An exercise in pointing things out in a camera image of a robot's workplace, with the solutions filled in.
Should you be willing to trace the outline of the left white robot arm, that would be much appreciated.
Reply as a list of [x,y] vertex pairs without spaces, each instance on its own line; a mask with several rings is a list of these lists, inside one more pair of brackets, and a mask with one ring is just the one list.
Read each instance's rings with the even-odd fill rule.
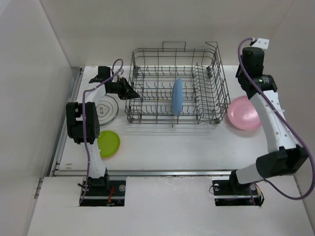
[[96,107],[108,93],[118,95],[121,100],[140,97],[122,76],[123,72],[122,67],[114,70],[113,67],[100,66],[82,96],[66,105],[67,134],[87,154],[87,176],[80,186],[87,191],[94,189],[99,195],[109,192],[110,182],[97,144],[100,124]]

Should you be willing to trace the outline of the white plate blue line motif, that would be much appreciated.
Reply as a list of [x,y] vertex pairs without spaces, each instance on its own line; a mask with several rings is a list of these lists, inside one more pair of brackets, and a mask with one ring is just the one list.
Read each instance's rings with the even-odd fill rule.
[[119,113],[119,104],[115,98],[105,95],[96,106],[96,111],[99,125],[105,126],[116,119]]

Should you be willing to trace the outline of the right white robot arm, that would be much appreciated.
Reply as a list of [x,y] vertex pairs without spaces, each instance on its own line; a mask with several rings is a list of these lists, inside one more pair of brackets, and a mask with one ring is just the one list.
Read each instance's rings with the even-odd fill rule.
[[292,175],[309,157],[293,132],[283,123],[284,114],[275,80],[271,75],[263,74],[264,51],[257,47],[245,47],[240,58],[236,78],[258,113],[268,152],[258,157],[254,164],[231,172],[228,188],[235,194],[253,182]]

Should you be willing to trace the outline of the lime green plastic plate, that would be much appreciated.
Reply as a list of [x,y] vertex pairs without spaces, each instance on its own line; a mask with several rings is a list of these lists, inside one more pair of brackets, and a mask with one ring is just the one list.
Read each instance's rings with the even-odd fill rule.
[[98,149],[101,158],[109,158],[116,154],[120,148],[119,135],[110,130],[102,131],[97,139]]

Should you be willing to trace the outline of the light blue plastic plate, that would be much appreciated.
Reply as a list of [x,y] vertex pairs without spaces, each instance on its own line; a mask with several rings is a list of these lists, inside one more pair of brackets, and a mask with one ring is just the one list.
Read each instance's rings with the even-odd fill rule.
[[178,119],[182,112],[183,106],[183,82],[182,79],[177,79],[172,88],[172,112]]

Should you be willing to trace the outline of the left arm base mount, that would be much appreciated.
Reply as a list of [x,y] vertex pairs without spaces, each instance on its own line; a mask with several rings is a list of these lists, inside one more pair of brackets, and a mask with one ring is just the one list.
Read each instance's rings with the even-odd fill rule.
[[124,207],[126,180],[105,180],[88,178],[85,193],[85,182],[78,184],[81,188],[79,206],[81,207]]

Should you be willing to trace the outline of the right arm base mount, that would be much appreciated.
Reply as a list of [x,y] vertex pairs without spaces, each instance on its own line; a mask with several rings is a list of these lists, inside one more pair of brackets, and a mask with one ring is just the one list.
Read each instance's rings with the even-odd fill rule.
[[209,192],[214,195],[217,207],[261,207],[265,201],[263,193],[256,184],[245,184],[240,188],[234,188],[228,179],[212,179]]

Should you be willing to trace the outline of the pink plastic plate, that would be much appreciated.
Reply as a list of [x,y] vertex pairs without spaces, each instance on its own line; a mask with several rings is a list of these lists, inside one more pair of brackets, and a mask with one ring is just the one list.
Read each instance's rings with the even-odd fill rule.
[[231,124],[240,130],[254,131],[262,126],[255,107],[245,95],[230,103],[227,115]]

